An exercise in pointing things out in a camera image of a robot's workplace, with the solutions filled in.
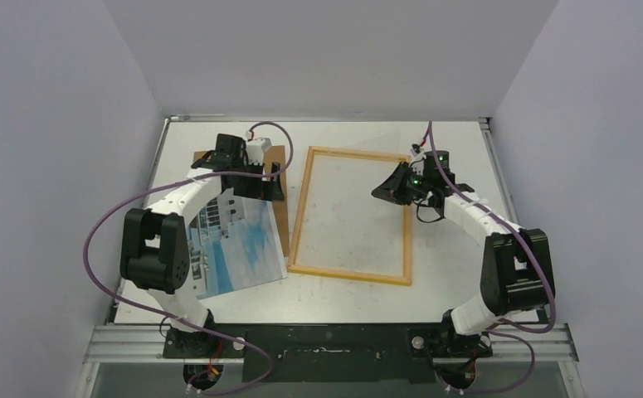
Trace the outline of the printed building photo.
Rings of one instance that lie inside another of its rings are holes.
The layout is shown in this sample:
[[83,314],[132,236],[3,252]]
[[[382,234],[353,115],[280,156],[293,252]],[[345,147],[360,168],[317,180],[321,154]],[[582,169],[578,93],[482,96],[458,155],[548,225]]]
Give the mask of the printed building photo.
[[221,194],[187,229],[190,275],[198,299],[288,276],[272,204]]

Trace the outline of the clear glass sheet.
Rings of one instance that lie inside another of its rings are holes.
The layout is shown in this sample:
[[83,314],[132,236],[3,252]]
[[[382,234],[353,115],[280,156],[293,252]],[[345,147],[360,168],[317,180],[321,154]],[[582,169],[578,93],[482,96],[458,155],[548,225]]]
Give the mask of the clear glass sheet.
[[404,209],[371,195],[398,163],[316,153],[295,264],[402,275]]

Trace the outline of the yellow wooden picture frame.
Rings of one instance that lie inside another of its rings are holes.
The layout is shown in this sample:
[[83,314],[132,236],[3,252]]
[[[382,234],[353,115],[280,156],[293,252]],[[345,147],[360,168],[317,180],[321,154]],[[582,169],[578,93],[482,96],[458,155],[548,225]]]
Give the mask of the yellow wooden picture frame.
[[328,154],[339,156],[341,158],[359,158],[378,161],[392,161],[397,159],[400,162],[408,161],[407,155],[400,155],[395,153],[382,153],[382,152],[369,152],[357,149],[346,148],[329,148],[320,146],[311,146],[307,152],[307,158],[304,166],[304,174],[300,187],[300,199],[297,205],[297,212],[295,217],[295,226],[293,228],[293,235],[290,247],[289,258],[289,271],[298,274],[309,274],[321,277],[338,278],[338,279],[354,279],[364,282],[374,282],[382,284],[397,284],[409,286],[412,283],[412,215],[409,208],[403,206],[404,209],[404,231],[403,231],[403,268],[402,275],[391,276],[386,274],[371,274],[353,271],[344,271],[339,269],[325,269],[315,267],[304,267],[295,264],[298,247],[300,242],[300,230],[304,217],[304,204],[307,198],[308,183],[313,167],[314,155],[316,153]]

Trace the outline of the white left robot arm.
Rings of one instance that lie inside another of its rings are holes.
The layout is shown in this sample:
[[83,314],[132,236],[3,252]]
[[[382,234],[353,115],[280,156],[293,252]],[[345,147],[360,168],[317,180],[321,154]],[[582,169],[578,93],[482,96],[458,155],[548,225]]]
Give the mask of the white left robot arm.
[[220,133],[183,182],[124,217],[120,273],[146,291],[196,357],[216,348],[206,297],[286,275],[272,205],[283,202],[281,163],[268,138]]

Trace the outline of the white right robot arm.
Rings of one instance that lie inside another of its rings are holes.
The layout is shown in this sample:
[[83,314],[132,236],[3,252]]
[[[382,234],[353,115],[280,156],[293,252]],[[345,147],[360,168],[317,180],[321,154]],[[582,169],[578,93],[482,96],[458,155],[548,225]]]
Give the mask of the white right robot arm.
[[509,315],[553,306],[555,286],[548,237],[508,221],[485,205],[474,189],[458,183],[445,150],[419,153],[401,162],[375,187],[372,197],[400,206],[426,204],[440,219],[462,228],[483,251],[479,290],[448,311],[438,333],[443,352],[460,355],[471,335]]

